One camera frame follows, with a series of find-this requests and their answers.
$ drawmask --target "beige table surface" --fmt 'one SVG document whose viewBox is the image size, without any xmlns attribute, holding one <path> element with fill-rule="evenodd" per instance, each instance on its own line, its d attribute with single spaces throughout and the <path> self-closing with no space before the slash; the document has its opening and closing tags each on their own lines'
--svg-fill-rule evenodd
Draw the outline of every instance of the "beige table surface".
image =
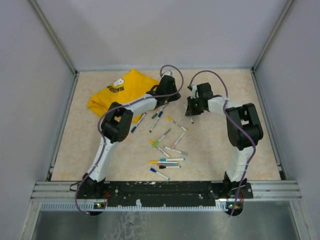
<svg viewBox="0 0 320 240">
<path fill-rule="evenodd" d="M 163 111 L 158 124 L 149 133 L 156 111 L 147 113 L 134 133 L 117 147 L 108 166 L 106 180 L 109 181 L 162 181 L 161 176 L 149 171 L 150 160 L 165 157 L 152 147 L 149 139 L 156 141 L 171 128 L 169 134 L 159 144 L 160 147 L 171 146 L 183 133 L 183 130 L 166 119 L 170 116 L 186 128 L 188 132 L 177 145 L 178 150 L 188 153 L 186 161 L 179 169 L 161 169 L 172 181 L 222 180 L 230 164 L 232 145 L 227 136 L 226 118 L 215 113 L 204 112 L 194 116 L 194 124 L 185 117 L 184 103 L 191 92 L 187 89 L 192 76 L 199 70 L 182 70 L 184 87 L 181 98 L 169 104 Z M 97 153 L 100 135 L 97 131 L 99 117 L 87 108 L 89 98 L 110 83 L 121 78 L 128 71 L 81 72 L 70 112 L 64 129 L 60 149 L 57 155 L 52 181 L 78 181 L 87 172 Z M 145 75 L 160 80 L 158 70 L 141 70 Z M 216 72 L 225 81 L 231 101 L 246 104 L 254 103 L 262 124 L 264 136 L 259 141 L 257 152 L 251 161 L 246 177 L 249 180 L 279 180 L 280 175 L 271 147 L 265 121 L 259 105 L 249 69 L 219 69 Z M 177 87 L 181 84 L 178 72 L 173 71 Z M 214 94 L 225 95 L 219 79 L 210 73 L 202 73 L 195 78 L 195 84 L 209 82 Z M 171 157 L 180 154 L 168 152 Z"/>
</svg>

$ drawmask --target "white marker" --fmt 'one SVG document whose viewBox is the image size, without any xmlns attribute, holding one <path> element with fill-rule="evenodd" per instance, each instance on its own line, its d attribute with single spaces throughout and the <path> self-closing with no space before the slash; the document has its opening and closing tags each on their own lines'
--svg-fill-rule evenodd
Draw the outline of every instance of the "white marker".
<svg viewBox="0 0 320 240">
<path fill-rule="evenodd" d="M 154 127 L 156 126 L 156 124 L 157 124 L 157 122 L 159 121 L 162 113 L 163 113 L 163 111 L 161 111 L 161 112 L 159 113 L 159 115 L 158 115 L 158 117 L 156 118 L 154 124 L 153 124 L 152 127 L 150 128 L 149 133 L 151 133 L 151 132 L 152 132 L 152 129 L 154 129 Z"/>
<path fill-rule="evenodd" d="M 167 176 L 163 175 L 162 173 L 158 172 L 154 168 L 150 167 L 149 169 L 150 169 L 151 172 L 156 173 L 156 174 L 160 175 L 161 177 L 163 177 L 163 178 L 165 178 L 167 180 L 170 180 L 170 177 L 167 177 Z"/>
<path fill-rule="evenodd" d="M 159 166 L 159 169 L 179 169 L 181 166 Z"/>
<path fill-rule="evenodd" d="M 188 132 L 188 129 L 186 129 L 180 123 L 178 123 L 175 120 L 173 120 L 171 117 L 166 116 L 165 118 L 168 119 L 170 122 L 174 123 L 175 125 L 177 125 L 179 128 L 181 128 L 181 129 L 185 130 L 186 132 Z"/>
<path fill-rule="evenodd" d="M 177 161 L 149 161 L 150 164 L 177 164 Z"/>
<path fill-rule="evenodd" d="M 184 157 L 183 158 L 160 158 L 160 162 L 172 162 L 172 161 L 184 161 L 186 160 Z"/>
<path fill-rule="evenodd" d="M 178 142 L 180 142 L 180 140 L 182 139 L 182 137 L 185 135 L 186 133 L 182 133 L 181 136 L 175 141 L 175 143 L 172 145 L 171 149 L 175 149 L 175 147 L 177 146 Z"/>
<path fill-rule="evenodd" d="M 152 144 L 152 146 L 155 144 L 152 140 L 149 140 L 149 143 Z M 170 158 L 169 154 L 166 153 L 161 147 L 155 146 L 160 152 L 162 152 L 167 158 Z"/>
<path fill-rule="evenodd" d="M 188 108 L 187 105 L 185 103 L 183 103 L 183 104 L 184 104 L 185 109 L 187 109 Z M 189 118 L 190 118 L 191 123 L 194 124 L 194 120 L 192 119 L 192 117 L 189 116 Z"/>
<path fill-rule="evenodd" d="M 165 149 L 167 149 L 167 150 L 170 150 L 170 151 L 176 152 L 176 153 L 178 153 L 178 154 L 182 154 L 182 155 L 185 155 L 185 156 L 187 156 L 187 155 L 188 155 L 188 153 L 186 153 L 185 151 L 179 151 L 179 150 L 176 150 L 176 149 L 171 149 L 171 148 L 170 148 L 170 147 L 168 147 L 168 146 L 165 146 L 164 148 L 165 148 Z"/>
<path fill-rule="evenodd" d="M 166 131 L 166 132 L 159 138 L 159 140 L 156 141 L 156 142 L 153 144 L 153 146 L 154 146 L 154 147 L 157 146 L 157 145 L 165 138 L 165 136 L 170 132 L 170 130 L 171 130 L 171 128 L 169 128 L 169 130 Z"/>
</svg>

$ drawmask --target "metal rail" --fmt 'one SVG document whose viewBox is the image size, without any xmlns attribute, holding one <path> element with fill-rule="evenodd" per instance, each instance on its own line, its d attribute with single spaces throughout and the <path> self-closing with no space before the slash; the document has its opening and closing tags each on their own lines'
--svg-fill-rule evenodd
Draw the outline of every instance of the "metal rail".
<svg viewBox="0 0 320 240">
<path fill-rule="evenodd" d="M 41 7 L 39 6 L 38 2 L 36 0 L 27 0 L 29 2 L 30 6 L 32 7 L 35 15 L 38 17 L 39 21 L 41 22 L 44 30 L 46 31 L 48 37 L 51 39 L 53 45 L 56 47 L 58 53 L 64 60 L 65 64 L 69 67 L 70 71 L 75 75 L 76 74 L 76 68 L 71 60 L 71 57 L 69 56 L 66 48 L 58 38 L 56 32 L 52 28 L 51 24 L 47 20 L 47 17 L 45 16 L 44 12 L 42 11 Z"/>
<path fill-rule="evenodd" d="M 295 180 L 249 181 L 251 183 L 253 198 L 245 202 L 255 201 L 292 201 L 302 198 L 299 186 Z M 31 201 L 41 202 L 69 202 L 75 198 L 75 192 L 69 187 L 75 181 L 44 181 L 37 182 L 34 186 Z M 228 202 L 234 199 L 223 198 L 218 201 Z M 85 202 L 99 202 L 103 199 L 86 199 Z"/>
<path fill-rule="evenodd" d="M 286 18 L 288 17 L 290 11 L 292 10 L 293 6 L 294 6 L 295 0 L 287 0 L 278 20 L 276 21 L 272 32 L 270 33 L 267 41 L 265 42 L 258 58 L 256 59 L 254 65 L 253 65 L 253 71 L 256 72 L 257 69 L 259 68 L 262 60 L 264 59 L 264 57 L 266 56 L 266 53 L 268 52 L 268 50 L 270 49 L 272 43 L 274 42 L 278 32 L 280 31 L 284 21 L 286 20 Z"/>
</svg>

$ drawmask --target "white logo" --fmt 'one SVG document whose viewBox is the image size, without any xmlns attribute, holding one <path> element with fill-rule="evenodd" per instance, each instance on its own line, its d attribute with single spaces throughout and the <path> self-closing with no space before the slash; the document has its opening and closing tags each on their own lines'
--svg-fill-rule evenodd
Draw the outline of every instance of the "white logo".
<svg viewBox="0 0 320 240">
<path fill-rule="evenodd" d="M 118 80 L 113 82 L 113 86 L 114 87 L 119 86 L 121 84 L 124 84 L 124 82 L 125 82 L 125 80 L 123 80 L 122 78 L 119 78 Z"/>
</svg>

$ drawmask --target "cable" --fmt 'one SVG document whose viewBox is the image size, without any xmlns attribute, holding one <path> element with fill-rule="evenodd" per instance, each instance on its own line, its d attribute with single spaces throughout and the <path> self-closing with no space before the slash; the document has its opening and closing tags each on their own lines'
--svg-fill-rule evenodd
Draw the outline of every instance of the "cable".
<svg viewBox="0 0 320 240">
<path fill-rule="evenodd" d="M 239 182 L 239 186 L 237 187 L 236 189 L 236 194 L 235 194 L 235 198 L 234 198 L 234 204 L 233 204 L 233 207 L 232 207 L 232 210 L 231 210 L 231 214 L 230 216 L 232 216 L 234 214 L 234 211 L 235 211 L 235 207 L 236 207 L 236 203 L 237 203 L 237 199 L 239 198 L 239 195 L 240 195 L 240 188 L 241 188 L 241 184 L 242 182 L 244 181 L 245 179 L 245 176 L 246 176 L 246 172 L 247 172 L 247 169 L 248 169 L 248 166 L 249 166 L 249 163 L 251 161 L 251 159 L 254 157 L 255 153 L 256 153 L 256 145 L 255 145 L 255 142 L 254 140 L 249 136 L 248 133 L 246 133 L 246 131 L 244 131 L 235 121 L 233 121 L 233 119 L 229 116 L 229 114 L 227 113 L 226 111 L 226 108 L 227 108 L 227 104 L 228 104 L 228 89 L 227 89 L 227 86 L 225 84 L 225 82 L 222 80 L 222 78 L 214 71 L 211 71 L 211 70 L 202 70 L 202 71 L 199 71 L 197 72 L 191 79 L 190 81 L 190 84 L 189 86 L 191 86 L 191 84 L 193 83 L 195 77 L 201 73 L 212 73 L 214 75 L 216 75 L 218 77 L 218 79 L 220 80 L 220 82 L 222 83 L 223 87 L 224 87 L 224 90 L 225 90 L 225 95 L 226 95 L 226 99 L 225 99 L 225 102 L 224 102 L 224 105 L 223 105 L 223 112 L 226 116 L 226 118 L 241 132 L 243 133 L 243 135 L 245 135 L 245 137 L 250 141 L 252 147 L 253 147 L 253 152 L 251 154 L 251 156 L 248 158 L 248 160 L 246 161 L 246 164 L 245 164 L 245 167 L 244 167 L 244 171 L 243 171 L 243 174 L 241 176 L 241 179 L 240 179 L 240 182 Z"/>
<path fill-rule="evenodd" d="M 109 192 L 105 191 L 105 194 L 103 196 L 103 201 L 104 201 L 104 208 L 107 206 L 107 202 L 109 202 Z"/>
<path fill-rule="evenodd" d="M 72 192 L 75 192 L 76 190 L 71 189 L 71 187 L 72 187 L 72 186 L 74 186 L 74 185 L 79 184 L 80 182 L 81 182 L 81 181 L 77 181 L 77 182 L 75 182 L 75 183 L 71 184 L 71 185 L 70 185 L 70 187 L 69 187 L 69 190 L 70 190 L 70 191 L 72 191 Z"/>
<path fill-rule="evenodd" d="M 242 193 L 242 190 L 240 191 L 240 204 L 244 204 L 244 194 Z"/>
<path fill-rule="evenodd" d="M 141 101 L 143 101 L 143 100 L 147 100 L 147 99 L 168 98 L 168 97 L 174 96 L 174 95 L 176 95 L 178 92 L 180 92 L 180 90 L 181 90 L 182 87 L 184 86 L 184 76 L 182 75 L 181 71 L 180 71 L 177 67 L 175 67 L 175 66 L 173 66 L 173 65 L 169 65 L 169 64 L 164 65 L 164 66 L 162 66 L 162 67 L 160 68 L 160 76 L 162 76 L 162 70 L 163 70 L 165 67 L 174 68 L 175 70 L 178 71 L 178 73 L 179 73 L 180 76 L 181 76 L 181 86 L 180 86 L 180 88 L 179 88 L 176 92 L 171 93 L 171 94 L 160 95 L 160 96 L 148 96 L 148 97 L 146 97 L 146 98 L 144 98 L 144 97 L 143 97 L 143 98 L 139 98 L 139 99 L 133 101 L 133 102 L 130 103 L 130 104 L 121 105 L 121 106 L 116 106 L 116 107 L 114 107 L 114 108 L 112 108 L 112 109 L 109 109 L 107 112 L 105 112 L 105 113 L 100 117 L 100 119 L 99 119 L 99 121 L 98 121 L 98 123 L 97 123 L 97 129 L 98 129 L 98 132 L 100 133 L 101 137 L 103 138 L 102 150 L 101 150 L 100 155 L 99 155 L 97 161 L 95 162 L 93 168 L 92 168 L 92 169 L 88 172 L 88 174 L 82 179 L 82 181 L 80 182 L 80 184 L 79 184 L 78 187 L 76 188 L 75 195 L 74 195 L 74 203 L 75 203 L 76 209 L 78 209 L 79 212 L 85 214 L 86 216 L 90 216 L 90 213 L 81 210 L 81 208 L 80 208 L 79 205 L 78 205 L 77 195 L 78 195 L 79 189 L 81 188 L 82 184 L 84 184 L 85 180 L 94 172 L 94 170 L 95 170 L 96 167 L 98 166 L 98 164 L 99 164 L 99 162 L 100 162 L 100 160 L 101 160 L 101 158 L 102 158 L 102 155 L 103 155 L 103 153 L 104 153 L 104 151 L 105 151 L 105 148 L 106 148 L 106 145 L 107 145 L 107 141 L 106 141 L 106 137 L 104 136 L 104 134 L 102 133 L 102 131 L 101 131 L 101 129 L 100 129 L 102 120 L 105 118 L 105 116 L 106 116 L 108 113 L 110 113 L 110 112 L 112 112 L 112 111 L 115 111 L 115 110 L 118 110 L 118 109 L 120 109 L 120 108 L 126 108 L 126 107 L 129 107 L 129 106 L 131 106 L 131 105 L 134 105 L 134 104 L 136 104 L 136 103 L 139 103 L 139 102 L 141 102 Z"/>
<path fill-rule="evenodd" d="M 227 86 L 225 84 L 225 82 L 222 80 L 222 78 L 217 74 L 215 73 L 214 71 L 211 71 L 211 70 L 202 70 L 202 71 L 199 71 L 197 72 L 192 78 L 191 78 L 191 81 L 189 83 L 189 86 L 191 86 L 191 84 L 193 83 L 193 81 L 195 80 L 195 77 L 201 73 L 211 73 L 211 74 L 214 74 L 218 77 L 218 79 L 220 80 L 220 82 L 222 83 L 223 87 L 224 87 L 224 90 L 225 90 L 225 95 L 226 97 L 228 97 L 228 89 L 227 89 Z"/>
</svg>

